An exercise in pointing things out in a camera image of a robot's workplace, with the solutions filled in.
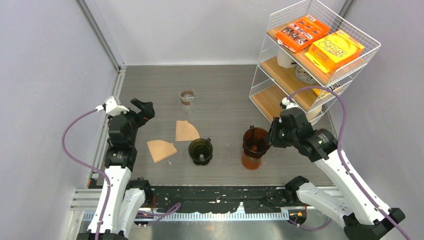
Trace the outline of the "amber brown coffee dripper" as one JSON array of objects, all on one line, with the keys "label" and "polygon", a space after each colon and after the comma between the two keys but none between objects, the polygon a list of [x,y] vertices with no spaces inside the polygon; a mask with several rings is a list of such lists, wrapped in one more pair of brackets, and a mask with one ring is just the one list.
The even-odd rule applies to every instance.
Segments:
[{"label": "amber brown coffee dripper", "polygon": [[244,154],[253,159],[260,159],[270,148],[268,131],[251,125],[242,138]]}]

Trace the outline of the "brown paper coffee filter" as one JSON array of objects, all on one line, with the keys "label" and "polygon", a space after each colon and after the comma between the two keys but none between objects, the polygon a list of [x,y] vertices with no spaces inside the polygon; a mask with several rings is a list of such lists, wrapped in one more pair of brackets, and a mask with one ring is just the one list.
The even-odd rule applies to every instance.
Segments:
[{"label": "brown paper coffee filter", "polygon": [[193,141],[200,138],[198,130],[187,120],[177,120],[175,129],[175,141]]}]

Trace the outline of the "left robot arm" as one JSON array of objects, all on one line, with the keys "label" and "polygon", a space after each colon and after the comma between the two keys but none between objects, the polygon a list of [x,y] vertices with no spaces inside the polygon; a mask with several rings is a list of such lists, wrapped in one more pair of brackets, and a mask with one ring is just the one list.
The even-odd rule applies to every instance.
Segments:
[{"label": "left robot arm", "polygon": [[85,233],[78,240],[127,240],[140,207],[153,202],[153,193],[148,180],[131,179],[137,158],[136,138],[139,128],[155,117],[151,101],[136,98],[131,104],[138,112],[121,105],[118,98],[110,96],[94,111],[104,111],[108,122],[108,150],[101,175],[102,186],[95,214]]}]

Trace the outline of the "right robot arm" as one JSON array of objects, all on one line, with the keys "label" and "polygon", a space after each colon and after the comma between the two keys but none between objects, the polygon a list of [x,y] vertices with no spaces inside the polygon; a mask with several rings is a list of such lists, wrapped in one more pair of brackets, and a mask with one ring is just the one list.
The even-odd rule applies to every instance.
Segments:
[{"label": "right robot arm", "polygon": [[267,141],[275,148],[296,148],[334,183],[344,200],[303,176],[285,185],[285,198],[291,205],[304,203],[321,211],[343,228],[348,239],[380,240],[406,218],[400,208],[389,207],[371,190],[338,148],[334,135],[324,128],[313,129],[302,110],[290,108],[274,117]]}]

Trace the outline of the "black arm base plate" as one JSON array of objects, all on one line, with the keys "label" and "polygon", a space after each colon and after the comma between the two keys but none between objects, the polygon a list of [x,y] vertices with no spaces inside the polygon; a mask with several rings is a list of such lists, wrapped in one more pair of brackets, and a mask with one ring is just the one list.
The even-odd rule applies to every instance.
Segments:
[{"label": "black arm base plate", "polygon": [[178,213],[234,213],[240,207],[247,214],[277,213],[283,208],[309,208],[293,192],[274,185],[153,185],[141,204],[165,213],[180,203]]}]

